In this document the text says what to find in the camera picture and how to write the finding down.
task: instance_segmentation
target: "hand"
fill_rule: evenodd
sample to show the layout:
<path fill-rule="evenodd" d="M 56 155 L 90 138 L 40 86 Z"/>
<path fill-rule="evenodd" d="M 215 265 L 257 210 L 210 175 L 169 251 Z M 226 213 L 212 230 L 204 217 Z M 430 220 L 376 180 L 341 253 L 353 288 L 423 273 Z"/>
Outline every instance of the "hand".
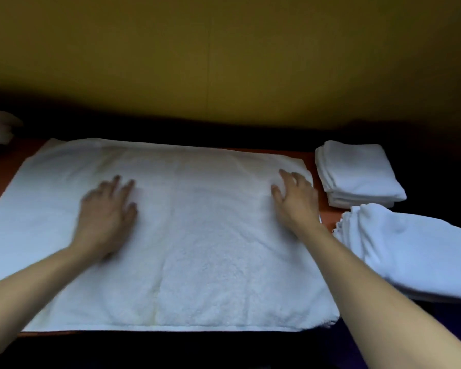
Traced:
<path fill-rule="evenodd" d="M 283 198 L 276 185 L 271 186 L 271 195 L 275 201 L 275 210 L 282 224 L 301 237 L 308 229 L 320 224 L 318 192 L 300 173 L 288 173 L 280 170 L 285 188 Z"/>
<path fill-rule="evenodd" d="M 137 218 L 137 205 L 126 200 L 135 186 L 130 180 L 117 193 L 120 176 L 103 181 L 82 199 L 70 248 L 100 260 L 123 246 Z"/>

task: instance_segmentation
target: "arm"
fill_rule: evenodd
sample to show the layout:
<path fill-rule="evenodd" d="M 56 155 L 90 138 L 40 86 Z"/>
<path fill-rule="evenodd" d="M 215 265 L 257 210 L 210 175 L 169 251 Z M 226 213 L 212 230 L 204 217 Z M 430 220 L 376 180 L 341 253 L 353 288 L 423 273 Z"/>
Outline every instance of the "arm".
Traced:
<path fill-rule="evenodd" d="M 137 209 L 125 209 L 134 182 L 115 194 L 118 182 L 104 181 L 85 196 L 70 246 L 0 281 L 0 353 L 68 283 L 123 245 Z"/>
<path fill-rule="evenodd" d="M 272 186 L 279 219 L 305 244 L 370 368 L 461 368 L 461 341 L 320 224 L 318 193 L 298 173 Z"/>

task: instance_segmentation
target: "left hand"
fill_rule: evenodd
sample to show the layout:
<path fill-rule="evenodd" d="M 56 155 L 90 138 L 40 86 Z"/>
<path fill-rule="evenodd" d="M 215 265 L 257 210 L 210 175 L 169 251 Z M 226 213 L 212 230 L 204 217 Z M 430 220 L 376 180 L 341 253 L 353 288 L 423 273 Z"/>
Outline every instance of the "left hand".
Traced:
<path fill-rule="evenodd" d="M 82 199 L 71 249 L 100 260 L 126 242 L 137 218 L 135 203 L 125 207 L 135 181 L 130 180 L 117 193 L 120 179 L 103 181 Z"/>

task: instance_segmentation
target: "wall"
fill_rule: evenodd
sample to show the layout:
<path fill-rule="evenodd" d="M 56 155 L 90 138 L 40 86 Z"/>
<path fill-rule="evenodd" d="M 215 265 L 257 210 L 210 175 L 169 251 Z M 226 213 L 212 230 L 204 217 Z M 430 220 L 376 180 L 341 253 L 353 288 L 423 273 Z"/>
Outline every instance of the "wall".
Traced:
<path fill-rule="evenodd" d="M 239 124 L 461 126 L 461 0 L 0 0 L 0 91 Z"/>

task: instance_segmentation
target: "forearm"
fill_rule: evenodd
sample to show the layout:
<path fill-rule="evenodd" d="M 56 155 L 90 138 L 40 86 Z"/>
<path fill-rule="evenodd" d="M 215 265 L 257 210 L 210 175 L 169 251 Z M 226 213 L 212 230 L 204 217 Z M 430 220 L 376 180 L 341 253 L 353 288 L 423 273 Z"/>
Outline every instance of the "forearm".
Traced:
<path fill-rule="evenodd" d="M 300 234 L 371 368 L 461 367 L 461 342 L 323 226 Z"/>
<path fill-rule="evenodd" d="M 0 353 L 28 322 L 91 263 L 65 248 L 0 281 Z"/>

